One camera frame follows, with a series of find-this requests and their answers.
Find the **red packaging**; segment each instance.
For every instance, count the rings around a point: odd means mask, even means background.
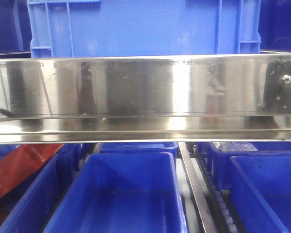
[[[0,160],[0,198],[35,173],[63,144],[24,144]]]

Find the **bolt head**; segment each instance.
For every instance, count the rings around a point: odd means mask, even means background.
[[[284,84],[288,84],[291,82],[291,75],[290,74],[285,74],[282,76],[282,82]]]

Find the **stainless steel rail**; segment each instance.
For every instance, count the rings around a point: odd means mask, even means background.
[[[196,175],[193,164],[191,162],[191,158],[188,154],[188,149],[185,143],[182,142],[178,144],[181,151],[183,167],[187,174],[187,177],[192,189],[194,202],[196,204],[196,212],[198,213],[198,216],[200,217],[200,222],[201,222],[200,226],[202,228],[202,232],[218,233],[215,223],[213,221],[213,218],[211,216],[210,209],[208,207],[205,196],[203,194],[203,190],[200,186],[198,177]]]
[[[291,140],[291,53],[0,59],[0,143]]]

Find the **blue plastic crate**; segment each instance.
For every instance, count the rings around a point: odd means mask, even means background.
[[[7,155],[8,153],[14,151],[17,145],[0,145],[0,157]]]
[[[272,153],[291,153],[291,142],[251,142],[258,151],[220,151],[213,143],[201,143],[200,153],[207,161],[207,170],[212,174],[212,181],[218,190],[231,187],[231,163],[229,158],[235,155],[263,155]]]
[[[1,212],[8,215],[0,233],[42,230],[57,201],[72,183],[77,148],[77,144],[64,145],[44,167],[0,199]]]
[[[231,201],[248,233],[291,233],[291,155],[236,156]]]
[[[172,154],[92,154],[44,232],[186,233]]]
[[[169,152],[174,156],[177,164],[178,143],[177,142],[121,142],[101,143],[99,151],[102,153],[149,153]]]
[[[259,53],[260,0],[28,0],[32,57]]]
[[[92,143],[81,144],[80,159],[84,159],[86,157],[86,155],[89,153],[91,146],[92,146]]]
[[[259,32],[262,49],[291,51],[291,0],[262,0]]]
[[[0,53],[29,51],[31,39],[26,0],[0,0]]]

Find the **clear plastic bag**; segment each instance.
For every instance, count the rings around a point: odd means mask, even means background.
[[[250,142],[212,142],[217,150],[228,151],[257,151],[258,149]]]

